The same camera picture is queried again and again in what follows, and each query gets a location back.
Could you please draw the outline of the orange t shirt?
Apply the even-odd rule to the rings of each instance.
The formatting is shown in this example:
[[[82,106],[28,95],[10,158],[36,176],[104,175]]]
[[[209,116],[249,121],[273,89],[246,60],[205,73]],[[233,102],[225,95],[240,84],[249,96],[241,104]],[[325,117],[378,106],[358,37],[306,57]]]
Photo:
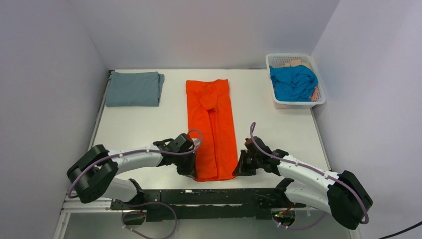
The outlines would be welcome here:
[[[188,129],[203,137],[196,156],[197,181],[234,178],[238,156],[229,93],[227,79],[186,81]]]

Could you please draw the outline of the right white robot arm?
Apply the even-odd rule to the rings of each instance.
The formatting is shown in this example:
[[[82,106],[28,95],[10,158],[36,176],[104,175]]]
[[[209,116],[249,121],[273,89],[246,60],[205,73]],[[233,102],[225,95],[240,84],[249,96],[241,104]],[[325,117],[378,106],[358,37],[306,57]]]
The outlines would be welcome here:
[[[352,172],[315,168],[286,151],[271,150],[256,136],[246,139],[245,147],[234,176],[252,176],[261,168],[282,177],[274,189],[278,203],[299,203],[322,210],[350,230],[367,222],[373,201]]]

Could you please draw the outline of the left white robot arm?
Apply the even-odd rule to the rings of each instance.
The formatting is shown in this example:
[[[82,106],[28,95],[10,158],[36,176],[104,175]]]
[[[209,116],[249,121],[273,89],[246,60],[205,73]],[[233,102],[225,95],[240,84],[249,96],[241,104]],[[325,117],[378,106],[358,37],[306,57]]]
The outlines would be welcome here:
[[[195,179],[196,154],[203,136],[192,133],[191,130],[130,151],[107,150],[102,144],[93,146],[66,173],[71,182],[68,198],[79,198],[83,204],[101,197],[131,206],[141,204],[144,191],[136,180],[119,179],[117,175],[146,167],[175,165],[178,174]]]

